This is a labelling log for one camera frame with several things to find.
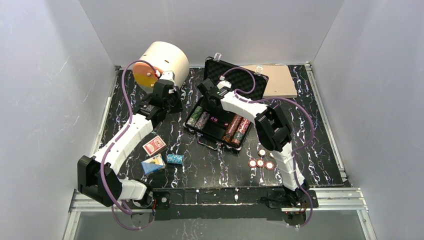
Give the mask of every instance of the case handle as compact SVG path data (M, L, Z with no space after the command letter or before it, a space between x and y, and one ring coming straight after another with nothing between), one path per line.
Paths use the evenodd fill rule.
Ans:
M210 149L212 149L212 150L215 150L215 151L218 151L218 149L221 147L221 145L222 144L220 144L220 143L216 143L216 147L213 147L213 146L210 146L210 145L208 145L208 144L206 144L206 143L204 143L204 142L201 142L200 141L200 137L201 137L201 135L200 134L197 134L197 143L198 144L200 144L200 145L203 145L203 146L205 146L205 147L208 147L208 148L210 148Z

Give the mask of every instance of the case lid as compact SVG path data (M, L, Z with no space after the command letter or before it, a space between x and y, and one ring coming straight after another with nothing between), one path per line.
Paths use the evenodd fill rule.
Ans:
M239 66L222 60L217 61L210 56L206 58L206 61L204 62L203 79L209 78L214 84L217 85L220 82L221 74L235 67ZM241 93L240 95L245 98L252 99L254 101L262 99L262 97L264 96L265 88L267 87L268 76L262 74L255 74L255 72L251 70L248 71L253 74L254 79L256 80L256 88L250 94ZM252 77L243 70L234 70L229 72L225 76L225 80L231 83L231 89L233 90L240 89L242 91L248 92L253 87Z

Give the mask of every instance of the red deck of cards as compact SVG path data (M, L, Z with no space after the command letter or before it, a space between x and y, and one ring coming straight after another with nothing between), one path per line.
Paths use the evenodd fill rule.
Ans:
M149 156L153 156L164 149L167 145L160 136L155 136L148 143L143 145L144 150Z

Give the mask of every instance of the cylindrical container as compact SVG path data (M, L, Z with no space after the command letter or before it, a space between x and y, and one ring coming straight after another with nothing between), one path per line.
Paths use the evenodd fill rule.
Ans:
M199 120L197 120L197 123L196 123L196 125L194 125L194 127L199 129L199 130L202 130L203 127L206 125L206 122L208 121L209 116L210 116L210 114L208 112L204 111L201 114Z
M232 137L231 143L240 146L242 144L243 136L246 134L246 131L249 127L249 120L247 118L243 118L238 125L237 131L235 131L234 136Z
M164 42L155 41L140 57L153 65L162 74L166 71L173 71L175 74L174 85L179 88L183 85L189 74L189 60L181 49ZM151 92L154 84L158 80L155 72L150 66L143 62L137 62L132 67L132 74L135 81L147 92Z
M237 131L237 127L239 126L240 122L242 121L242 116L240 115L235 115L232 118L231 123L228 125L224 136L222 137L222 140L224 140L225 142L229 143L231 142L231 138L233 137L234 133Z
M201 106L197 106L196 109L193 111L193 114L191 114L190 118L187 120L187 125L194 127L202 113L203 108Z

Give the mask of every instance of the open black case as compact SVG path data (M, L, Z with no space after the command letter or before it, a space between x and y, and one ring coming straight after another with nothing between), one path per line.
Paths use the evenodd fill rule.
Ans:
M220 76L225 71L231 68L239 67L237 65L222 61L220 60L220 58L221 58L221 55L219 53L215 54L215 57L206 58L206 61L204 63L203 80L209 78L210 80L212 80L214 84L217 85L220 81ZM255 87L255 90L250 94L240 94L243 97L246 97L252 100L259 100L259 99L262 99L262 97L264 96L265 87L267 86L267 82L268 82L268 77L265 75L262 75L259 69L260 67L258 67L258 69L255 72L249 70L249 72L253 74L256 80L256 87ZM248 92L253 87L252 77L247 72L242 70L233 70L229 72L225 76L225 80L231 83L231 89L233 90L241 89L242 91ZM187 124L187 121L189 120L190 116L193 114L193 112L198 106L201 106L204 110L207 109L207 101L204 100L203 96L197 101L196 105L191 110L190 114L188 115L187 119L185 120L183 124L183 126L186 129L188 129L191 133L197 133L197 142L213 150L218 150L220 146L226 146L229 149L240 151L242 149L246 136L248 135L248 132L250 128L252 127L252 122L249 124L246 133L242 137L240 146L236 146L230 142L226 142L223 140L223 136L227 129L226 123L230 124L231 121L233 120L233 117L236 114L233 112L223 111L223 110L216 114L210 114L203 129L200 130L194 126ZM205 141L202 141L203 139L215 142L216 146L214 147L205 143Z

